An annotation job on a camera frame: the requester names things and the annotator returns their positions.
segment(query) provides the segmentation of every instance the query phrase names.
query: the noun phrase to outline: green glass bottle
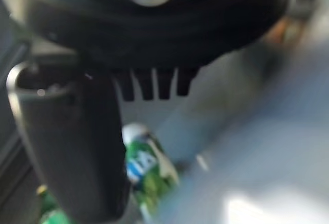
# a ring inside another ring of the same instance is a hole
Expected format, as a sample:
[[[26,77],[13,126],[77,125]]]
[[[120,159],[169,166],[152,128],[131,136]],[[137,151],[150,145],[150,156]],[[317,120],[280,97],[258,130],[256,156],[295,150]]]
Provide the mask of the green glass bottle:
[[[76,224],[59,208],[54,198],[48,193],[46,186],[40,186],[37,195],[41,202],[38,224]]]

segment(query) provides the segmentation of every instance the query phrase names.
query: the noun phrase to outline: green bottle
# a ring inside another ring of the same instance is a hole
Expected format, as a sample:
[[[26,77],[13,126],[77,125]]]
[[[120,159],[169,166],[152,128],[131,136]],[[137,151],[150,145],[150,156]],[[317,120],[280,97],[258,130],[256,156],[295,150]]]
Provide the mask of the green bottle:
[[[135,199],[144,222],[153,224],[160,201],[179,185],[178,173],[146,126],[126,125],[122,137],[126,146],[127,175]]]
[[[54,198],[48,193],[47,187],[42,185],[37,190],[41,209],[38,224],[75,224],[59,208]]]

